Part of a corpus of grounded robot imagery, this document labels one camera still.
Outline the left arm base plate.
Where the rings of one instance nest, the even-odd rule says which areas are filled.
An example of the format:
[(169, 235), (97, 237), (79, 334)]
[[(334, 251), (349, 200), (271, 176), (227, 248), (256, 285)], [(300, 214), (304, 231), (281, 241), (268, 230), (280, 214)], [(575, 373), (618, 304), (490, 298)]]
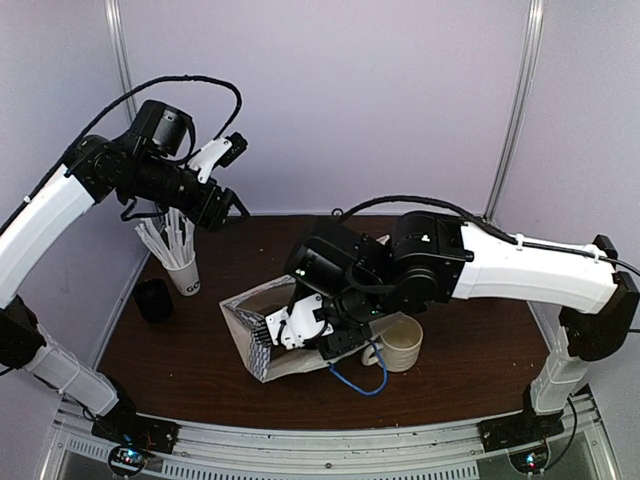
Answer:
[(92, 421), (94, 436), (143, 452), (171, 454), (179, 433), (175, 422), (140, 415), (134, 415), (131, 422), (120, 423), (100, 416), (87, 418)]

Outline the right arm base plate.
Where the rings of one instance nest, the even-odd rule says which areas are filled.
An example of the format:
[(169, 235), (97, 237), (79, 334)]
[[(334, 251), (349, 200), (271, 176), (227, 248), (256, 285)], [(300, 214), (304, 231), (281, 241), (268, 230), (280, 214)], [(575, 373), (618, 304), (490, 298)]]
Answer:
[(485, 452), (535, 443), (564, 432), (562, 414), (537, 415), (520, 412), (484, 420), (478, 424)]

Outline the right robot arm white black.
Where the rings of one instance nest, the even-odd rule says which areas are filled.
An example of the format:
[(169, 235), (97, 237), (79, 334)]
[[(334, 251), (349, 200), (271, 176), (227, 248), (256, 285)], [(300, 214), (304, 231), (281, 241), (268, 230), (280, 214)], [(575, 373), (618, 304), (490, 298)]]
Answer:
[(289, 304), (268, 317), (274, 344), (313, 347), (327, 360), (373, 337), (371, 323), (452, 299), (505, 298), (555, 304), (560, 328), (519, 413), (479, 426), (488, 450), (560, 434), (562, 415), (591, 363), (624, 344), (639, 306), (632, 269), (610, 239), (566, 245), (509, 235), (467, 214), (412, 211), (379, 241), (319, 218), (284, 270)]

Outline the blue checkered paper bag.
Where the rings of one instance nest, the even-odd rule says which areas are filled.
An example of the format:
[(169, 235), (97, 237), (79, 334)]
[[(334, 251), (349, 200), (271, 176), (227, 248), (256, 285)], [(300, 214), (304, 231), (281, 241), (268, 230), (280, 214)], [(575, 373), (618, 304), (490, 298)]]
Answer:
[(220, 309), (246, 370), (261, 383), (321, 369), (366, 397), (388, 383), (389, 360), (374, 389), (338, 371), (340, 360), (371, 347), (400, 319), (344, 279), (285, 275), (221, 301)]

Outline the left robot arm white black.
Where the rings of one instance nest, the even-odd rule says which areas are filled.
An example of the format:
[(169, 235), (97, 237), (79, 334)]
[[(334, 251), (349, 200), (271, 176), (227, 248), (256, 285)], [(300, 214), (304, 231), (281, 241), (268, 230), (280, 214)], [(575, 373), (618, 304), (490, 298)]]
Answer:
[(188, 114), (147, 100), (120, 136), (81, 135), (51, 178), (1, 229), (2, 365), (6, 371), (24, 369), (75, 399), (96, 426), (123, 444), (137, 442), (144, 433), (134, 402), (117, 383), (59, 345), (18, 289), (60, 235), (111, 193), (129, 207), (144, 199), (174, 208), (209, 231), (222, 228), (232, 208), (248, 217), (236, 193), (211, 177), (214, 168), (228, 167), (246, 151), (246, 139), (238, 132), (218, 133), (179, 159), (183, 139), (194, 136)]

